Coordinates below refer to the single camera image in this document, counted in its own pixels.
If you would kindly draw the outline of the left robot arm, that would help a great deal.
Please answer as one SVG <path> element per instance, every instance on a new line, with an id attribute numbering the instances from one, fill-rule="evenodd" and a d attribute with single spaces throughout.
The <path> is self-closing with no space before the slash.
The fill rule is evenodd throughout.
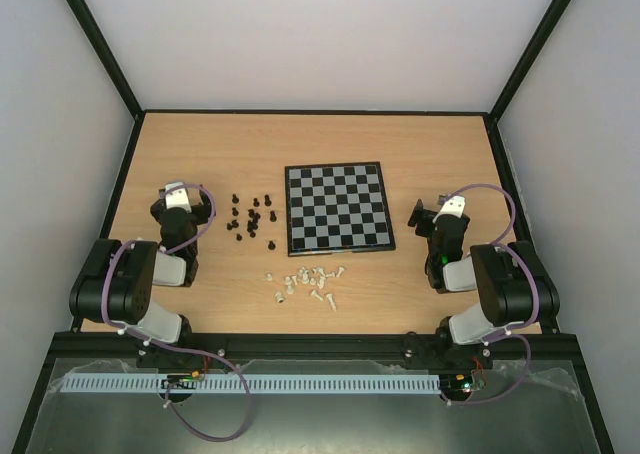
<path id="1" fill-rule="evenodd" d="M 130 335 L 144 348 L 206 361 L 210 354 L 188 345 L 191 326 L 186 316 L 155 302 L 152 289 L 193 284 L 198 239 L 216 215 L 214 198 L 201 184 L 168 183 L 150 212 L 160 225 L 161 240 L 96 240 L 71 288 L 70 312 Z"/>

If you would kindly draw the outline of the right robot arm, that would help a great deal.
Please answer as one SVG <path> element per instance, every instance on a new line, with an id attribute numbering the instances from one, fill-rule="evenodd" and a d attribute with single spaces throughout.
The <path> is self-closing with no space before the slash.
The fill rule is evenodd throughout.
<path id="1" fill-rule="evenodd" d="M 530 242 L 473 245 L 464 253 L 470 224 L 465 199 L 455 196 L 440 204 L 433 211 L 418 200 L 408 220 L 426 239 L 425 275 L 437 293 L 475 291 L 478 302 L 442 319 L 425 351 L 444 368 L 465 367 L 485 343 L 555 318 L 560 298 Z"/>

